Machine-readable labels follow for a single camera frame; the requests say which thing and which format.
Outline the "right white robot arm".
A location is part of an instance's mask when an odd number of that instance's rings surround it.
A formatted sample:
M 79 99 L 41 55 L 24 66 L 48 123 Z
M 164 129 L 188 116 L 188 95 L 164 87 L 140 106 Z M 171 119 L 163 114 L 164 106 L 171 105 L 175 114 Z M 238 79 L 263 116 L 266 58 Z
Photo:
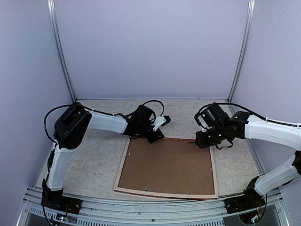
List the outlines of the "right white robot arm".
M 251 180 L 240 199 L 242 207 L 250 209 L 259 197 L 301 176 L 301 125 L 271 120 L 242 106 L 230 117 L 221 106 L 208 104 L 195 114 L 194 119 L 202 128 L 196 132 L 195 144 L 199 148 L 218 147 L 224 140 L 232 147 L 234 139 L 239 138 L 263 140 L 295 150 L 283 164 Z

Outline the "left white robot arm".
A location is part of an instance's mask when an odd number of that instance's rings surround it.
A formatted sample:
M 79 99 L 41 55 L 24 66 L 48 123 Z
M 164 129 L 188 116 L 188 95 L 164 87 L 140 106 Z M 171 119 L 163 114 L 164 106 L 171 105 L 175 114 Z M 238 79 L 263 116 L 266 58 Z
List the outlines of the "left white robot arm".
M 160 127 L 168 124 L 168 115 L 157 116 L 146 104 L 139 105 L 135 111 L 124 115 L 97 111 L 79 102 L 65 105 L 66 111 L 55 122 L 53 151 L 48 160 L 48 175 L 43 188 L 51 191 L 47 201 L 55 209 L 62 209 L 66 199 L 58 191 L 63 190 L 63 179 L 69 159 L 74 149 L 82 142 L 88 129 L 104 130 L 128 136 L 130 139 L 146 138 L 152 144 L 163 139 Z

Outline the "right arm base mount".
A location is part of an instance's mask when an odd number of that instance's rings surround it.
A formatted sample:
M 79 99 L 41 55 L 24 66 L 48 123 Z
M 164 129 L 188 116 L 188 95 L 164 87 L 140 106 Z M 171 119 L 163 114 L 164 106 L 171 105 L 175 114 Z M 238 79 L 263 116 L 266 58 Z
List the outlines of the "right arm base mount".
M 266 204 L 263 195 L 258 194 L 254 189 L 258 178 L 259 176 L 249 182 L 242 196 L 225 199 L 224 203 L 228 214 L 250 210 Z

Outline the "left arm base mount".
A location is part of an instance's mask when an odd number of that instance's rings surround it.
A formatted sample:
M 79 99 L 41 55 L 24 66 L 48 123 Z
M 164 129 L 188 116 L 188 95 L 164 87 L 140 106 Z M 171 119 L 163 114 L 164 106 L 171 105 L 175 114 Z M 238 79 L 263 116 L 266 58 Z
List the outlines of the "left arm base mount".
M 63 196 L 63 189 L 52 191 L 50 188 L 48 188 L 46 180 L 43 179 L 41 206 L 78 215 L 81 205 L 81 199 Z

